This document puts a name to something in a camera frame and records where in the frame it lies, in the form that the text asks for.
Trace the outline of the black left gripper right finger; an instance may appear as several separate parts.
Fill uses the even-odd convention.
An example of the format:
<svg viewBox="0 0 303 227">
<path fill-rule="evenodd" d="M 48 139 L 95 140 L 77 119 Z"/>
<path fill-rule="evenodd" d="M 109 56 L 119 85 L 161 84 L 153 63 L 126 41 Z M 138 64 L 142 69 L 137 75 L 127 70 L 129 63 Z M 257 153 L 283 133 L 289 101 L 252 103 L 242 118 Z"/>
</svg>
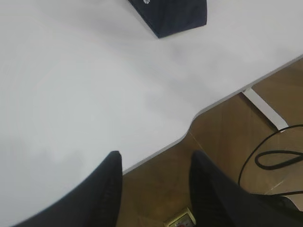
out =
<svg viewBox="0 0 303 227">
<path fill-rule="evenodd" d="M 287 197 L 252 194 L 227 177 L 203 151 L 194 151 L 190 199 L 198 227 L 301 227 L 303 213 Z"/>
</svg>

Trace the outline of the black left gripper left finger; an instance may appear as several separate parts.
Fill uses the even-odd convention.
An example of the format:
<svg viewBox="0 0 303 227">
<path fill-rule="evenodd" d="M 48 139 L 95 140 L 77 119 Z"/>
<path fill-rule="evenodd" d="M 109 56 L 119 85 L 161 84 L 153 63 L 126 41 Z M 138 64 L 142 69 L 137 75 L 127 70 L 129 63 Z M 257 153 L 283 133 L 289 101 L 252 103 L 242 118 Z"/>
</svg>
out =
<svg viewBox="0 0 303 227">
<path fill-rule="evenodd" d="M 19 227 L 114 227 L 122 197 L 122 157 L 110 152 L 76 188 Z"/>
</svg>

